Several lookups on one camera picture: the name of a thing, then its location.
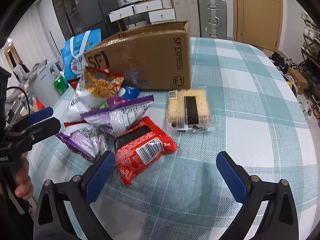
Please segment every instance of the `small cardboard box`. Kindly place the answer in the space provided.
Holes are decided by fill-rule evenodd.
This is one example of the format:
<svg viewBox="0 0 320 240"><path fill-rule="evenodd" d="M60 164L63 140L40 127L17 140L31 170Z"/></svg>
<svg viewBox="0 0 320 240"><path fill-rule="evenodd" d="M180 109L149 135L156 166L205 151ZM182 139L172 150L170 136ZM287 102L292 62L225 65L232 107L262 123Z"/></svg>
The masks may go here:
<svg viewBox="0 0 320 240"><path fill-rule="evenodd" d="M299 88L298 94L302 95L304 93L304 90L308 87L308 82L298 70L289 67L288 74L292 76L294 81L297 81L295 84Z"/></svg>
<svg viewBox="0 0 320 240"><path fill-rule="evenodd" d="M139 89L190 89L188 22L148 25L119 32L84 53L88 66L121 73Z"/></svg>

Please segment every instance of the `f1 logo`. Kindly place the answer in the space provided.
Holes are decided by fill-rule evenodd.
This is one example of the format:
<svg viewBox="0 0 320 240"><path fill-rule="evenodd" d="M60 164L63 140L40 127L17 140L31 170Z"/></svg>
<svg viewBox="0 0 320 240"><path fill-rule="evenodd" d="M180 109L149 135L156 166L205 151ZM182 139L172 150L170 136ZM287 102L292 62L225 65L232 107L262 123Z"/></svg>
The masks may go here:
<svg viewBox="0 0 320 240"><path fill-rule="evenodd" d="M179 87L182 86L184 84L184 77L179 75L173 77L173 83Z"/></svg>

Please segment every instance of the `blue gift bag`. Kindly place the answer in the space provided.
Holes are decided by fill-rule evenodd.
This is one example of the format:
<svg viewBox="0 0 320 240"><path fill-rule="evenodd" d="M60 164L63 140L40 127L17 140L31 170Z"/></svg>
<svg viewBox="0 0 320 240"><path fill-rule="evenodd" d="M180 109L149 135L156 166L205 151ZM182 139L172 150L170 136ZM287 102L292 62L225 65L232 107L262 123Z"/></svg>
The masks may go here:
<svg viewBox="0 0 320 240"><path fill-rule="evenodd" d="M61 49L64 64L65 80L80 77L84 67L87 66L83 53L101 42L101 30L92 30L81 33L66 41Z"/></svg>

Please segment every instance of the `silver suitcase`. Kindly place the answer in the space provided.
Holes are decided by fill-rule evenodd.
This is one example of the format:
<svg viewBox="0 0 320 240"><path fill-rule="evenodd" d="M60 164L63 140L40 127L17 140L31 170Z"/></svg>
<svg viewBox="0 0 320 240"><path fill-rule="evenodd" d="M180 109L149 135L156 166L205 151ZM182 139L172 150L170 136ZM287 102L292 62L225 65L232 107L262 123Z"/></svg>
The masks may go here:
<svg viewBox="0 0 320 240"><path fill-rule="evenodd" d="M201 37L227 39L226 0L199 0L199 15Z"/></svg>
<svg viewBox="0 0 320 240"><path fill-rule="evenodd" d="M177 22L189 21L190 37L200 37L198 0L173 0Z"/></svg>

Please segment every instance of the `purple and white snack bag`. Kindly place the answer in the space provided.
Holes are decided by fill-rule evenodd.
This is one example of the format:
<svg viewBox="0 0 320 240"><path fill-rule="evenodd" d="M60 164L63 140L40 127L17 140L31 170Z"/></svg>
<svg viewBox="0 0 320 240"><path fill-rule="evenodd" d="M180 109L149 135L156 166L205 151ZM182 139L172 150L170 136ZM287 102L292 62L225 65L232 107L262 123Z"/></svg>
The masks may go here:
<svg viewBox="0 0 320 240"><path fill-rule="evenodd" d="M81 114L84 120L98 127L105 136L113 140L138 123L154 101L153 96L132 99L112 108L92 110Z"/></svg>
<svg viewBox="0 0 320 240"><path fill-rule="evenodd" d="M95 162L108 150L104 134L95 126L79 123L68 126L57 137L75 153L81 154L86 160Z"/></svg>

